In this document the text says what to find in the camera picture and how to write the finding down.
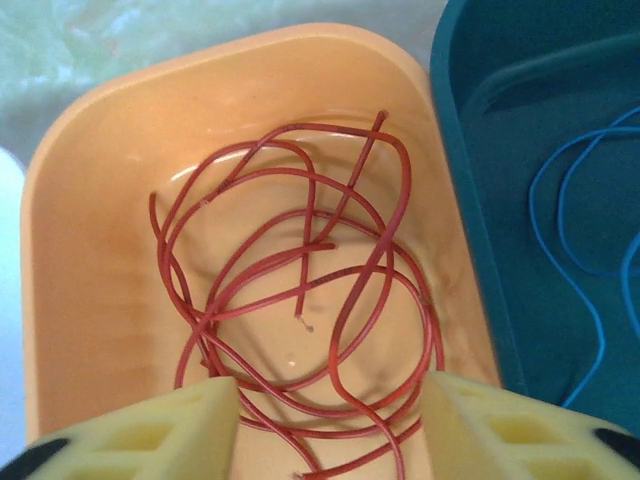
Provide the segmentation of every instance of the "plastic container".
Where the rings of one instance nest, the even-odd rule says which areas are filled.
[[[637,106],[639,53],[634,0],[451,0],[436,33],[434,103],[504,385],[548,402],[590,367],[596,333],[536,242],[527,190],[556,148]],[[639,153],[637,141],[599,147],[571,187],[568,235],[597,268],[619,268],[638,228]],[[576,155],[560,161],[537,194],[543,235],[557,253],[553,205],[560,172]],[[619,283],[571,274],[608,338],[604,364],[572,407],[638,434],[640,345]]]
[[[40,144],[23,201],[29,438],[171,390],[188,327],[157,272],[147,211],[152,190],[160,192],[162,204],[173,198],[184,173],[210,152],[278,125],[315,120],[370,128],[380,109],[389,112],[383,131],[405,142],[412,157],[414,188],[399,237],[419,259],[433,290],[448,370],[498,384],[428,91],[423,69],[394,44],[358,28],[319,24],[172,60],[74,103]],[[351,170],[362,147],[362,141],[337,135],[298,139],[313,144],[315,159],[338,177]],[[397,193],[397,161],[388,149],[375,146],[370,162],[358,189],[385,217]],[[215,181],[232,163],[220,162],[208,178]],[[242,190],[242,197],[222,201],[215,214],[194,219],[188,232],[193,241],[180,254],[187,275],[202,285],[195,295],[205,294],[220,262],[257,225],[304,204],[306,189],[299,183],[278,182]],[[318,196],[337,200],[328,192]],[[323,267],[358,263],[369,251],[368,245],[347,243]],[[299,272],[278,274],[286,283],[295,282]],[[257,292],[248,288],[247,295],[267,288],[261,285]],[[305,319],[314,325],[313,334],[293,319],[292,305],[285,302],[229,323],[224,335],[272,378],[298,377],[325,361],[337,299],[348,285],[332,283],[308,297]],[[416,312],[396,293],[390,313],[341,370],[355,394],[382,394],[415,365]],[[190,381],[206,374],[193,359]],[[320,403],[341,403],[329,383],[308,395]],[[423,435],[416,435],[406,446],[410,478],[426,478],[423,442]],[[379,444],[379,438],[365,438],[312,447],[331,466]],[[303,469],[302,460],[275,435],[240,429],[231,478],[281,479]],[[345,478],[392,476],[389,455]]]

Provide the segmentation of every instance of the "orange plastic tub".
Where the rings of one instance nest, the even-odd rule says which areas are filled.
[[[323,121],[368,129],[381,109],[389,112],[383,131],[400,138],[411,156],[411,202],[397,237],[429,281],[447,370],[498,384],[428,92],[422,68],[384,38],[353,27],[314,24],[169,61],[74,103],[39,146],[23,200],[29,438],[172,388],[189,329],[158,274],[147,211],[151,191],[157,190],[160,200],[172,199],[185,174],[210,152],[259,138],[278,125]],[[335,134],[295,139],[313,147],[324,174],[338,178],[350,172],[363,144]],[[219,181],[233,164],[229,160],[216,164],[207,178]],[[264,160],[283,161],[275,155]],[[376,144],[358,184],[383,217],[397,196],[396,163],[389,149]],[[203,193],[206,183],[196,193]],[[304,204],[299,184],[264,180],[194,219],[180,254],[187,258],[192,284],[202,286],[196,296],[205,295],[223,260],[259,224]],[[318,198],[330,205],[338,195],[319,190]],[[370,245],[349,242],[348,234],[336,230],[341,247],[327,265],[312,268],[335,270],[366,259]],[[270,238],[278,245],[288,241],[285,230]],[[283,269],[278,275],[272,281],[286,284],[295,282],[299,271]],[[270,378],[299,377],[326,361],[332,321],[351,281],[309,293],[305,319],[315,327],[312,334],[293,319],[291,302],[283,302],[225,325],[224,338]],[[364,304],[375,298],[372,283]],[[246,295],[266,288],[256,282]],[[414,310],[404,292],[392,292],[378,326],[341,367],[353,393],[368,400],[382,395],[413,369],[421,348]],[[355,332],[359,325],[354,324],[349,328]],[[189,381],[205,375],[194,356]],[[305,396],[321,404],[341,403],[328,381]],[[270,413],[302,420],[290,411]],[[311,442],[311,447],[323,465],[332,466],[381,443],[371,437]],[[428,478],[423,435],[409,440],[404,451],[408,478]],[[344,478],[388,480],[393,468],[386,455]],[[304,470],[302,460],[275,435],[240,428],[232,479],[275,480]]]

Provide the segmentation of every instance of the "exposed copper wire tip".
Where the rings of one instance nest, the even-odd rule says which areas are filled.
[[[309,325],[307,322],[305,322],[304,318],[302,318],[302,315],[296,315],[295,319],[298,320],[300,323],[302,323],[302,325],[304,326],[304,329],[307,332],[313,333],[315,331],[315,329],[313,328],[313,325]]]

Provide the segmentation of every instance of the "black object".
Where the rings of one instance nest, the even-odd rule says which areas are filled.
[[[0,480],[25,480],[51,457],[70,443],[68,438],[56,438],[31,447],[0,470]]]
[[[593,433],[602,443],[640,470],[640,439],[608,428],[597,428]]]

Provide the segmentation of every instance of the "teal tub rim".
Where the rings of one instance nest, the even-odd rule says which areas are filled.
[[[451,89],[449,54],[458,19],[467,3],[467,0],[449,0],[438,23],[431,51],[431,89],[502,384],[507,390],[527,395],[529,390]]]

